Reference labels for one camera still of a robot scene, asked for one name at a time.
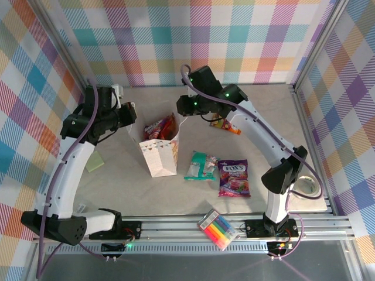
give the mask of colored markers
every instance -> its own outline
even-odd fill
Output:
[[[214,209],[198,222],[198,226],[221,250],[237,236],[236,230]]]

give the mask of green candy package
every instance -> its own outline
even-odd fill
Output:
[[[193,151],[193,159],[185,180],[215,180],[213,172],[219,158]]]

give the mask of purple candy bag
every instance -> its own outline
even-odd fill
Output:
[[[247,160],[220,160],[219,196],[249,197],[247,180]]]

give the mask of orange package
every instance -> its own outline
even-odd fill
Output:
[[[215,113],[212,116],[212,119],[218,119],[218,118],[220,118],[220,115],[218,113]],[[222,120],[219,120],[219,121],[211,122],[210,126],[221,128],[221,129],[224,129],[226,131],[236,133],[238,135],[241,134],[241,130],[234,127],[227,119],[222,119]]]

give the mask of white paper bag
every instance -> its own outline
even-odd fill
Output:
[[[180,115],[176,105],[164,101],[145,106],[135,105],[137,119],[128,132],[139,148],[147,162],[152,177],[172,176],[177,174],[177,158],[179,143]],[[152,139],[144,140],[144,128],[174,113],[176,118],[176,131],[171,140]]]

